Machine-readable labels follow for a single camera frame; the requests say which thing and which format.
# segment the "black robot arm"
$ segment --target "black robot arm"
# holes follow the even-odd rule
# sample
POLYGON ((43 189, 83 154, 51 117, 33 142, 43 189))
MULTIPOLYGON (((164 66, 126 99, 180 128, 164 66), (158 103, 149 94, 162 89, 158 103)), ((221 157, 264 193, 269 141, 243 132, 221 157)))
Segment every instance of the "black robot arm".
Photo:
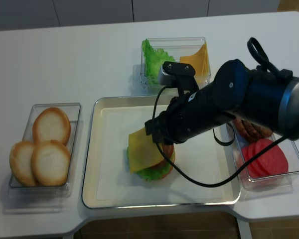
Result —
MULTIPOLYGON (((218 70, 214 81, 198 91, 194 84, 179 88, 183 82, 194 81, 192 71, 186 78, 186 70, 180 75, 174 74, 174 80, 167 83, 169 87, 189 92, 173 98, 166 111, 145 123, 147 135, 152 134, 153 142, 183 143, 235 117, 270 128, 280 135, 299 125, 299 78, 293 77, 292 71, 278 71, 256 39, 249 40, 248 48, 260 66, 249 70, 240 60, 228 61, 218 70)), ((164 70, 163 67, 172 74, 173 68, 187 66, 166 63, 162 66, 164 70)), ((298 138, 299 130, 289 136, 291 140, 298 138)))

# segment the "floor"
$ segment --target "floor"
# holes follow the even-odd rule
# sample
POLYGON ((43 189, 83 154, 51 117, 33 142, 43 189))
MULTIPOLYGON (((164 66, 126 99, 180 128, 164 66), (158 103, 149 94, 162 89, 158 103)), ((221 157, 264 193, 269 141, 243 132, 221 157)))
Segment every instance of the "floor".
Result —
MULTIPOLYGON (((299 0, 281 0, 278 11, 299 11, 299 0)), ((253 239, 299 239, 299 219, 250 223, 253 239)), ((75 239, 239 239, 235 217, 224 212, 93 221, 75 239)))

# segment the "black cable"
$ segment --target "black cable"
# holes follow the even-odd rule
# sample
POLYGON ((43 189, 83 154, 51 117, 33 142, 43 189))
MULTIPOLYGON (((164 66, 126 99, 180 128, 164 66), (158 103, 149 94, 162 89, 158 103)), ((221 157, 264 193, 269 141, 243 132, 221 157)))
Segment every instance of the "black cable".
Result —
MULTIPOLYGON (((155 100, 155 104, 154 104, 154 110, 153 110, 153 116, 152 119, 155 118, 155 112, 156 112, 156 107, 157 107, 157 103, 158 103, 158 99, 159 96, 161 95, 161 93, 163 92, 163 90, 169 88, 169 86, 164 86, 160 92, 157 95, 157 98, 155 100)), ((179 172, 184 178, 186 178, 188 181, 202 186, 202 187, 206 187, 206 188, 216 188, 216 187, 220 187, 228 182, 230 182, 231 180, 233 180, 235 177, 238 176, 238 174, 240 174, 249 164, 251 164, 252 162, 254 162, 258 157, 260 157, 261 155, 263 155, 264 153, 266 153, 268 150, 270 150, 271 148, 275 147, 276 145, 278 145, 279 143, 281 143, 282 141, 286 140, 287 138, 289 138, 290 136, 292 136, 295 132, 297 132, 299 130, 299 125, 296 126, 293 130, 291 130, 288 134, 282 136, 280 139, 276 140, 275 142, 271 143, 270 145, 268 145, 266 148, 264 148, 263 150, 261 150, 260 152, 258 152, 256 155, 254 155, 250 160, 248 160, 247 162, 245 162, 239 169, 237 169, 237 171, 231 175, 229 178, 225 179, 224 181, 221 181, 219 183, 214 183, 214 184, 206 184, 206 183, 200 183, 190 177, 188 177, 183 171, 181 171, 180 168, 178 168, 167 156, 166 154, 163 152, 163 150, 160 148, 159 144, 156 143, 156 146, 158 148, 158 150, 160 151, 161 155, 164 157, 164 159, 177 171, 179 172)))
POLYGON ((161 88, 161 90, 159 91, 159 93, 158 93, 158 95, 157 95, 157 97, 156 97, 155 104, 154 104, 154 110, 153 110, 153 117, 151 118, 153 122, 154 122, 154 119, 155 119, 155 112, 156 112, 156 107, 157 107, 158 99, 159 99, 161 93, 162 93, 165 89, 167 89, 167 88, 170 88, 170 86, 164 86, 163 88, 161 88))
POLYGON ((233 127, 231 124, 229 124, 229 123, 227 123, 227 125, 228 125, 229 127, 231 127, 231 130, 232 130, 233 133, 234 133, 233 139, 231 139, 231 140, 228 141, 228 142, 222 142, 222 141, 220 141, 220 140, 216 137, 216 135, 215 135, 215 130, 213 129, 214 139, 215 139, 215 141, 216 141, 218 144, 220 144, 221 146, 230 146, 230 145, 235 141, 236 134, 235 134, 235 131, 234 131, 234 127, 233 127))
POLYGON ((279 75, 279 70, 277 67, 275 67, 268 59, 268 56, 266 55, 265 51, 261 47, 260 43, 253 37, 249 39, 247 42, 247 47, 252 55, 252 57, 262 66, 264 67, 264 70, 267 71, 267 69, 273 73, 274 75, 279 75))

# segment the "metal tray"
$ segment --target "metal tray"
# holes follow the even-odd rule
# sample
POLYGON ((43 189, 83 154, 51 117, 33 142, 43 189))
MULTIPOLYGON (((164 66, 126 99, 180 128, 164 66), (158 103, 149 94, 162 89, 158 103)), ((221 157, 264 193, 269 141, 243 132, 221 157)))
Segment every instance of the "metal tray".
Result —
MULTIPOLYGON (((172 96, 161 96, 157 112, 165 110, 172 96)), ((181 204, 234 204, 240 196, 235 178, 218 188, 203 188, 176 170, 157 182, 130 174, 128 135, 151 118, 156 96, 101 98, 94 105, 82 201, 88 208, 176 206, 181 204)), ((215 129, 226 141, 226 127, 215 129)), ((235 172, 230 147, 218 145, 212 131, 175 145, 175 163, 190 177, 216 183, 235 172)))

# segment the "white table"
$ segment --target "white table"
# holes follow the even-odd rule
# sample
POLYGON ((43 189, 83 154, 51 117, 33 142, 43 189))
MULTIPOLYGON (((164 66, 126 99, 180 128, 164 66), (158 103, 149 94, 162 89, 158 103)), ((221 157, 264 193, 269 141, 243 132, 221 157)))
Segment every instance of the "white table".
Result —
POLYGON ((299 76, 299 13, 268 13, 157 22, 0 32, 0 237, 70 234, 95 219, 223 210, 247 221, 299 216, 299 177, 286 194, 240 199, 234 206, 89 210, 81 201, 93 104, 101 97, 140 95, 141 41, 205 36, 212 74, 238 58, 256 62, 247 49, 253 36, 279 68, 299 76), (54 213, 9 213, 8 155, 21 140, 34 104, 80 102, 81 132, 70 197, 54 213))

